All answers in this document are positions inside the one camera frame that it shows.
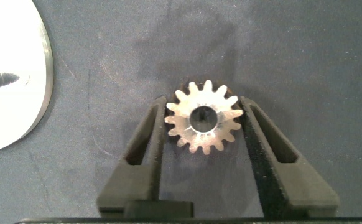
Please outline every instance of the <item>gear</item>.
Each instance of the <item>gear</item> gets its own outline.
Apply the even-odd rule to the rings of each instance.
[[[234,142],[231,130],[241,128],[239,123],[233,121],[243,114],[242,110],[233,110],[232,106],[238,101],[237,96],[225,98],[227,87],[222,85],[213,92],[213,84],[207,80],[200,91],[194,82],[189,83],[190,94],[177,90],[176,97],[179,104],[167,103],[166,107],[174,112],[173,116],[165,118],[165,122],[174,124],[175,128],[169,131],[169,136],[181,136],[177,142],[178,147],[189,143],[189,151],[195,153],[202,147],[203,153],[209,155],[210,146],[219,151],[224,149],[222,140]]]

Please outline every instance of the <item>dark blue surface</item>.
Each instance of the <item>dark blue surface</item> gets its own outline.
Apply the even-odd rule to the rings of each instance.
[[[0,223],[97,217],[95,199],[149,104],[211,79],[256,101],[362,216],[362,1],[35,1],[55,86],[0,150]],[[162,198],[198,217],[262,215],[244,142],[210,156],[168,144]]]

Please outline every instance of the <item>center hole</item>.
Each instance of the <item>center hole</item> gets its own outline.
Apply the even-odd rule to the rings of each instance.
[[[200,106],[192,111],[189,121],[195,130],[208,132],[217,125],[217,114],[208,106]]]

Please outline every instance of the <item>spur gear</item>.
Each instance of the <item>spur gear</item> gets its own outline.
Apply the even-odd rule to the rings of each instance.
[[[241,128],[233,121],[243,114],[242,110],[233,110],[232,106],[238,101],[237,96],[225,98],[227,87],[222,85],[213,92],[213,84],[207,80],[200,91],[194,82],[189,83],[190,94],[177,90],[176,97],[180,103],[167,103],[166,107],[174,112],[173,116],[165,118],[165,122],[174,124],[169,136],[179,135],[178,147],[189,143],[189,151],[195,153],[202,147],[203,153],[209,155],[210,146],[219,151],[224,149],[222,140],[234,142],[231,130]]]

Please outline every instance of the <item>silver disc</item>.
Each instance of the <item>silver disc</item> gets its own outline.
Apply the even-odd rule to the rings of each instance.
[[[0,0],[0,149],[43,117],[53,85],[49,38],[31,0]]]

